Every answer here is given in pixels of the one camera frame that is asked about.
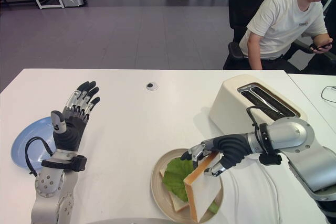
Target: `black office chair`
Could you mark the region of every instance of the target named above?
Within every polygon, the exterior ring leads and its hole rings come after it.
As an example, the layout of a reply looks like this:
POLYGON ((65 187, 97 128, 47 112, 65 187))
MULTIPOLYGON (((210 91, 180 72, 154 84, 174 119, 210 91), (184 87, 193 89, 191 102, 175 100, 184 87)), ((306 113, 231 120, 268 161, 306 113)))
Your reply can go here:
POLYGON ((325 26, 329 36, 333 39, 332 48, 322 54, 314 55, 308 65, 301 71, 306 74, 328 74, 336 76, 336 0, 333 0, 327 9, 325 26))
MULTIPOLYGON (((230 27, 234 30, 233 42, 229 43, 229 55, 224 63, 223 69, 234 69, 232 61, 241 61, 244 55, 239 47, 239 42, 245 34, 247 24, 254 17, 255 13, 264 0, 229 0, 229 21, 230 27)), ((297 50, 302 50, 306 53, 311 53, 309 46, 296 40, 292 47, 290 48, 291 54, 286 54, 286 60, 288 60, 297 50)), ((296 68, 288 64, 286 68, 292 69, 296 68)))

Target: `beige plate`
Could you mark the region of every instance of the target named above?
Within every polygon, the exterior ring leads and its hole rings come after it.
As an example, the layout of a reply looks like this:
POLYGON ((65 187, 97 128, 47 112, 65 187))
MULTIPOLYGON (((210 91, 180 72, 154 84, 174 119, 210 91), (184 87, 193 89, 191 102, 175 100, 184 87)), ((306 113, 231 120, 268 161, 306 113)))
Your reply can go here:
MULTIPOLYGON (((190 217, 189 207, 183 209, 182 211, 175 212, 173 204, 171 202, 169 193, 162 183, 162 177, 160 175, 160 170, 166 170, 167 164, 176 157, 181 157, 181 155, 187 151, 187 149, 176 149, 164 154, 159 161, 156 163, 152 177, 151 177, 151 191, 157 206, 163 211, 163 213, 170 219, 183 224, 194 224, 195 222, 190 217)), ((220 206, 223 201, 223 182, 222 178, 220 181, 222 188, 215 198, 215 202, 220 206)), ((200 223, 204 223, 211 219, 214 214, 207 211, 202 217, 200 223)))

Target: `toaster slot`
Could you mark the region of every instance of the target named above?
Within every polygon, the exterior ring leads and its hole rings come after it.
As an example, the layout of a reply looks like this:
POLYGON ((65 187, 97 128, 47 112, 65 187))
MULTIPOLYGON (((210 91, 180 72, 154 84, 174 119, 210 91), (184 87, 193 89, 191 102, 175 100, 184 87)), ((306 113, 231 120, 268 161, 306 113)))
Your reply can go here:
MULTIPOLYGON (((251 103, 253 103, 256 106, 269 107, 270 109, 272 109, 270 106, 268 106, 267 104, 265 104, 262 100, 260 100, 259 98, 257 98, 255 95, 253 95, 249 91, 243 91, 243 92, 241 92, 241 94, 247 100, 249 100, 251 103)), ((283 117, 279 113, 277 113, 276 111, 273 111, 273 110, 266 110, 266 109, 260 109, 260 110, 262 110, 267 116, 269 116, 274 121, 283 117)))
POLYGON ((283 104, 278 102, 276 99, 271 97, 268 93, 266 93, 264 90, 262 90, 259 87, 251 88, 253 92, 255 92, 258 96, 263 98, 267 103, 269 103, 271 106, 273 106, 276 110, 278 110, 283 115, 287 116, 295 116, 295 114, 289 110, 287 107, 285 107, 283 104))

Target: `black cable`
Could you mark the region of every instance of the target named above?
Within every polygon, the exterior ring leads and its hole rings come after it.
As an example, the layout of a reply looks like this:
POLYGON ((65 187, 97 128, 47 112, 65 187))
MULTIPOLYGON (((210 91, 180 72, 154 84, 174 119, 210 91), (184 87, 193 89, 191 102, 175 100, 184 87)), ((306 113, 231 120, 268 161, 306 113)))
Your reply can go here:
POLYGON ((331 100, 328 100, 328 99, 326 99, 326 98, 323 97, 323 92, 326 90, 326 88, 332 88, 332 89, 334 89, 336 91, 336 86, 325 86, 324 89, 321 92, 321 98, 324 99, 324 100, 326 100, 326 101, 328 101, 328 102, 334 102, 334 103, 336 103, 336 101, 331 101, 331 100))
POLYGON ((29 157, 28 157, 28 148, 30 146, 30 144, 35 141, 35 140, 41 140, 43 145, 44 145, 44 148, 46 149, 46 151, 49 153, 50 156, 53 155, 53 152, 52 150, 50 149, 49 145, 47 144, 46 141, 44 141, 44 139, 42 137, 39 137, 39 136, 34 136, 32 137, 31 139, 28 140, 28 142, 26 143, 26 148, 25 148, 25 158, 26 158, 26 163, 27 163, 27 166, 30 170, 30 173, 29 174, 34 174, 34 176, 36 177, 37 176, 37 173, 35 171, 35 169, 33 168, 30 160, 29 160, 29 157))
POLYGON ((270 110, 270 111, 273 111, 273 112, 279 114, 281 117, 285 117, 285 116, 284 116, 282 113, 278 112, 278 111, 275 111, 275 110, 273 110, 273 109, 271 109, 271 108, 264 107, 264 106, 251 106, 251 107, 248 107, 248 108, 246 109, 247 114, 249 115, 249 117, 251 118, 251 120, 252 120, 252 122, 253 122, 252 126, 254 126, 254 135, 256 136, 256 139, 257 139, 257 141, 258 141, 258 144, 260 145, 260 147, 262 148, 262 150, 263 150, 265 153, 268 154, 268 152, 266 151, 266 149, 265 149, 265 147, 264 147, 264 143, 261 143, 261 140, 259 139, 259 136, 258 136, 259 125, 258 125, 256 119, 254 118, 254 116, 252 115, 251 109, 260 109, 260 110, 265 109, 265 110, 270 110))

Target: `robotic arm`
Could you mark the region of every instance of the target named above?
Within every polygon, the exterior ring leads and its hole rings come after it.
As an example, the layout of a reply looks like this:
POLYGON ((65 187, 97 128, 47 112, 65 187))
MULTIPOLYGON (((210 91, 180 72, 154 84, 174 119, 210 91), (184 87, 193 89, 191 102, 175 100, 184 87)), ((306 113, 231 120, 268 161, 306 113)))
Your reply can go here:
POLYGON ((91 101, 99 90, 95 86, 94 81, 83 83, 72 93, 63 113, 51 112, 56 151, 42 161, 39 173, 34 169, 31 172, 36 176, 32 224, 70 223, 77 172, 85 169, 87 160, 77 155, 77 150, 89 115, 100 101, 99 97, 91 101))
POLYGON ((261 124, 255 132, 224 135, 203 141, 185 152, 181 159, 199 160, 211 152, 223 157, 205 175, 218 176, 246 155, 261 153, 264 165, 281 163, 279 152, 289 160, 290 170, 331 224, 336 223, 336 154, 321 146, 312 127, 299 118, 281 118, 272 125, 261 124))

